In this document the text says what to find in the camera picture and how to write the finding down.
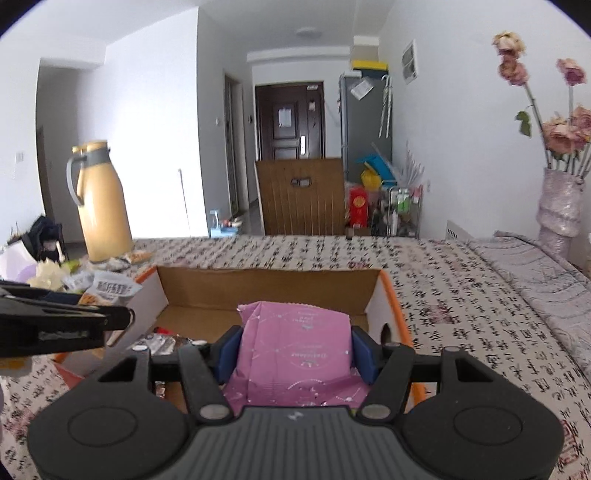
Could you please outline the white artificial flower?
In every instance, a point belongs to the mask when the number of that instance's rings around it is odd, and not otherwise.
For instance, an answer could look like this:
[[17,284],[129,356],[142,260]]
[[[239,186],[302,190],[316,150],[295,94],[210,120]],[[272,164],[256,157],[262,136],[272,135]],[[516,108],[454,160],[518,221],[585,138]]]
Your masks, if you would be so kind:
[[35,274],[26,283],[33,288],[58,291],[64,287],[63,279],[69,273],[67,266],[46,259],[37,264]]

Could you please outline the wooden chair back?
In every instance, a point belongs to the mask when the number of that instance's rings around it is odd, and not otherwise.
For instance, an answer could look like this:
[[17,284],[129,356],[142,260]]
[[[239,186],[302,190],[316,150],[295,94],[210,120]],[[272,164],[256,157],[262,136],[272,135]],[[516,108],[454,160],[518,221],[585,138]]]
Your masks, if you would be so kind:
[[345,234],[341,159],[260,160],[256,178],[267,236]]

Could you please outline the dried pink rose bouquet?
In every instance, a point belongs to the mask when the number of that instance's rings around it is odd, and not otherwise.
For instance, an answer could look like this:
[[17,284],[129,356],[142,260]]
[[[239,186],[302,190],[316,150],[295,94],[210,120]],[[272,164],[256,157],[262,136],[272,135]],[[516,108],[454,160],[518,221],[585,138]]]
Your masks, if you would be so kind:
[[590,85],[585,68],[573,58],[557,59],[555,90],[544,90],[551,99],[541,106],[533,91],[535,84],[525,62],[522,38],[515,32],[502,31],[493,37],[492,47],[499,57],[499,77],[522,89],[527,98],[527,104],[515,115],[519,133],[528,138],[539,133],[547,169],[585,180],[590,175],[590,99],[579,102],[575,93],[577,88]]

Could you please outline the white oat crisp packet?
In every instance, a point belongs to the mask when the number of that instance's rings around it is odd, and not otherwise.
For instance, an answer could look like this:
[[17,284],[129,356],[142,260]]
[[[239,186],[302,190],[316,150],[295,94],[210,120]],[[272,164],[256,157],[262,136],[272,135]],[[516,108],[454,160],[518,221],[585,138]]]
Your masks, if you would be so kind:
[[96,271],[91,286],[81,295],[79,305],[125,306],[142,286],[131,278],[108,271]]

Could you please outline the grey refrigerator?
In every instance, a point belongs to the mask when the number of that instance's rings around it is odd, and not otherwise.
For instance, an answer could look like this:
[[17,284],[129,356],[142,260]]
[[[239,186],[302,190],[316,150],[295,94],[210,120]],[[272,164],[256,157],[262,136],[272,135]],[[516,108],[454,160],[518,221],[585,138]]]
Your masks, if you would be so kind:
[[378,154],[388,161],[392,158],[386,86],[384,74],[373,78],[346,72],[339,78],[341,155],[349,183],[361,183],[363,158]]

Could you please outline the dark brown entrance door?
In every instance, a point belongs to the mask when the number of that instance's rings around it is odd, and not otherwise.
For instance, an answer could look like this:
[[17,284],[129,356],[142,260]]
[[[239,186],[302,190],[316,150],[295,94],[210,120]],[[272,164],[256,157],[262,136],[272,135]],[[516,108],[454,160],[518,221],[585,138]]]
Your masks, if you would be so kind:
[[324,83],[259,85],[254,93],[259,160],[325,156]]

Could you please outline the orange white cardboard box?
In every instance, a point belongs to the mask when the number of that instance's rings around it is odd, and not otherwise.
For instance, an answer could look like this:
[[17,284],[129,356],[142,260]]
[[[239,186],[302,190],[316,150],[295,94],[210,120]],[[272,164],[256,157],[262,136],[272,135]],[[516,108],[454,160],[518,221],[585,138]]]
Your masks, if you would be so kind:
[[135,319],[102,348],[61,354],[85,377],[137,341],[211,346],[231,407],[358,407],[379,374],[381,347],[412,337],[382,270],[283,271],[152,267],[127,298]]

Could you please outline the pink snack packet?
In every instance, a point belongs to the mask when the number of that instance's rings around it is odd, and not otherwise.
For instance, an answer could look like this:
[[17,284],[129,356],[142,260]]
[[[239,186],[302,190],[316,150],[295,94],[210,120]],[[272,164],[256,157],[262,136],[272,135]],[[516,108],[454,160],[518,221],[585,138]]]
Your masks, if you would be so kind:
[[358,408],[369,387],[353,365],[349,315],[259,301],[238,306],[238,364],[223,387],[233,412],[256,407]]

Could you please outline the grey folded runner cloth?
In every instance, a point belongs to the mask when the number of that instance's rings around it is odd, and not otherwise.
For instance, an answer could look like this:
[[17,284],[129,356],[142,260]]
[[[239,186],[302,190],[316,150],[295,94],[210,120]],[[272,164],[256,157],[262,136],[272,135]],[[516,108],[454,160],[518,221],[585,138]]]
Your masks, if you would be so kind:
[[467,245],[521,295],[589,376],[590,280],[564,258],[521,235],[499,232]]

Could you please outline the yellow thermos jug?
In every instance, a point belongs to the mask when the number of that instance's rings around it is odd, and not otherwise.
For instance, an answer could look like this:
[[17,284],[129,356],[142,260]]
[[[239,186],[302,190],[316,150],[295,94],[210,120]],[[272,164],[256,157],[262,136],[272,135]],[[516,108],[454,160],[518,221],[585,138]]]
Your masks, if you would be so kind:
[[133,241],[124,193],[105,140],[72,148],[66,184],[77,206],[89,260],[100,263],[130,252]]

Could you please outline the yellow box on refrigerator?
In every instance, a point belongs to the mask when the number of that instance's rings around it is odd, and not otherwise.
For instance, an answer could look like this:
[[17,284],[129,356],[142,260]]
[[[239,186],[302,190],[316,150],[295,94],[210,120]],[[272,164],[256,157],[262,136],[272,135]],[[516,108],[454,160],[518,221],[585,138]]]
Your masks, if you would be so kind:
[[375,60],[353,59],[351,61],[351,66],[353,70],[370,70],[383,72],[389,71],[389,66],[386,62],[380,62]]

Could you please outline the pink textured vase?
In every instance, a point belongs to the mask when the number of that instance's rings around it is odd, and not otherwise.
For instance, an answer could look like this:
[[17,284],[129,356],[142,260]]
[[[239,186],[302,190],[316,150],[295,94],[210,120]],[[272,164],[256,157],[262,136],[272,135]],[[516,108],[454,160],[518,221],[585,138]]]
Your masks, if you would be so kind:
[[536,220],[539,241],[554,254],[567,258],[572,240],[581,230],[585,181],[579,176],[546,168]]

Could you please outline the calligraphy print tablecloth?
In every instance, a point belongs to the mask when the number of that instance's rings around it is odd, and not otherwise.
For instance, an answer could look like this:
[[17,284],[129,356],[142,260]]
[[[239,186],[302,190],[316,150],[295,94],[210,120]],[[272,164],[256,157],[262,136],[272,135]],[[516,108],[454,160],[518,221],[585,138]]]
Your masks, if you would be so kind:
[[388,273],[415,348],[458,346],[549,408],[565,442],[557,479],[590,475],[590,375],[491,266],[453,241],[342,237],[143,240],[158,266]]

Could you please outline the small blue white stool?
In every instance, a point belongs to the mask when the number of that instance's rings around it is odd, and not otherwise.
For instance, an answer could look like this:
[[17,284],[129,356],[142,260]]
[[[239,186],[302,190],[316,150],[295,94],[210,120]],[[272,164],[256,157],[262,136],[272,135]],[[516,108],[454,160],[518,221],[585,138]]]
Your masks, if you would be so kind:
[[221,214],[218,210],[210,210],[211,227],[209,227],[209,237],[211,238],[228,238],[240,233],[242,227],[242,219],[221,219]]

